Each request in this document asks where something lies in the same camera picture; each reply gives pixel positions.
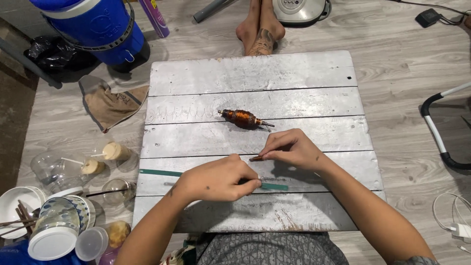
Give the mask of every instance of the wooden floor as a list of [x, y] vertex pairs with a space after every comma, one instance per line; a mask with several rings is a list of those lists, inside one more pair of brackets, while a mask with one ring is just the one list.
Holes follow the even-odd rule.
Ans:
[[[417, 0], [470, 9], [468, 0]], [[134, 5], [137, 22], [149, 40], [152, 55], [132, 74], [110, 74], [100, 65], [91, 74], [116, 89], [138, 87], [149, 82], [153, 61], [240, 56], [241, 42], [234, 29], [245, 18], [249, 0], [233, 1], [208, 20], [196, 25], [192, 15], [211, 0], [158, 1], [171, 34], [158, 40], [141, 8]], [[423, 235], [441, 264], [468, 264], [471, 255], [456, 246], [464, 245], [440, 229], [431, 205], [443, 192], [471, 193], [471, 177], [443, 166], [435, 142], [418, 108], [429, 96], [471, 80], [470, 31], [460, 27], [433, 25], [422, 29], [414, 18], [425, 7], [386, 0], [333, 0], [328, 19], [305, 29], [287, 29], [275, 53], [349, 50], [355, 65], [358, 88], [381, 169], [388, 202]], [[446, 10], [439, 13], [452, 18]], [[431, 108], [432, 118], [445, 144], [460, 162], [471, 162], [471, 131], [460, 115], [471, 120], [471, 90], [444, 99]], [[139, 153], [144, 133], [146, 106], [132, 118], [111, 129], [117, 140]], [[40, 81], [26, 136], [18, 185], [37, 182], [29, 163], [41, 151], [63, 149], [87, 152], [100, 135], [85, 112], [77, 83], [61, 90]], [[136, 180], [137, 155], [122, 165], [109, 164], [105, 176], [92, 179], [87, 190], [97, 191], [110, 178]], [[131, 221], [132, 204], [103, 207], [95, 199], [97, 223]], [[443, 198], [437, 214], [451, 222], [451, 198]], [[359, 232], [331, 233], [351, 264], [383, 264]], [[175, 235], [168, 250], [181, 246]]]

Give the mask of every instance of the hand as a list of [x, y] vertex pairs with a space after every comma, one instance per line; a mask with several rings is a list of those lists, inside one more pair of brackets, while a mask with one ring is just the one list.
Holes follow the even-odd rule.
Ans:
[[271, 133], [259, 156], [263, 160], [280, 160], [315, 172], [321, 171], [324, 163], [331, 161], [301, 129]]
[[[237, 185], [241, 179], [248, 179]], [[262, 185], [258, 174], [237, 154], [211, 161], [185, 171], [167, 193], [185, 196], [188, 202], [196, 200], [235, 201], [251, 194]]]

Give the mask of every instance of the wooden plank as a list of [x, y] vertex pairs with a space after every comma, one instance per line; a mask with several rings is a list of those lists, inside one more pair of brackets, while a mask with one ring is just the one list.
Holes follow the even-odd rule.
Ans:
[[[381, 174], [374, 151], [326, 153], [370, 190], [383, 190]], [[253, 156], [241, 156], [241, 159], [255, 170], [264, 182], [288, 185], [288, 192], [328, 191], [324, 181], [311, 172], [296, 169], [279, 161], [250, 162]], [[184, 172], [195, 166], [220, 159], [222, 157], [174, 157], [141, 159], [139, 168]], [[139, 174], [137, 196], [165, 195], [178, 177], [151, 174]], [[256, 189], [254, 193], [286, 193], [282, 190]]]
[[358, 86], [346, 50], [152, 64], [149, 96]]
[[358, 87], [149, 97], [146, 124], [225, 121], [218, 110], [243, 109], [259, 119], [364, 115]]
[[301, 128], [323, 152], [373, 150], [365, 116], [270, 120], [247, 130], [231, 122], [144, 126], [141, 158], [257, 154], [270, 132]]
[[[386, 200], [383, 191], [374, 191]], [[133, 227], [162, 198], [136, 197]], [[356, 231], [330, 192], [252, 194], [235, 202], [197, 201], [180, 216], [175, 233]]]

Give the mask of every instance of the forearm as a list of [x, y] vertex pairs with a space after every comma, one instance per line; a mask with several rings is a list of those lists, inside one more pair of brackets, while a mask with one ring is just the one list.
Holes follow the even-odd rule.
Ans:
[[115, 265], [159, 264], [169, 244], [180, 212], [187, 201], [178, 194], [165, 195], [136, 225], [123, 243]]
[[319, 172], [370, 244], [386, 263], [413, 256], [435, 258], [420, 233], [398, 211], [328, 157]]

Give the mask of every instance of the blue water cooler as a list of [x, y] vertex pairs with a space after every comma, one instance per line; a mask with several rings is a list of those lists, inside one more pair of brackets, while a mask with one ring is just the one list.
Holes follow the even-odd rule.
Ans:
[[30, 2], [71, 46], [91, 52], [117, 72], [127, 73], [149, 59], [149, 44], [134, 21], [129, 2], [129, 14], [122, 0]]

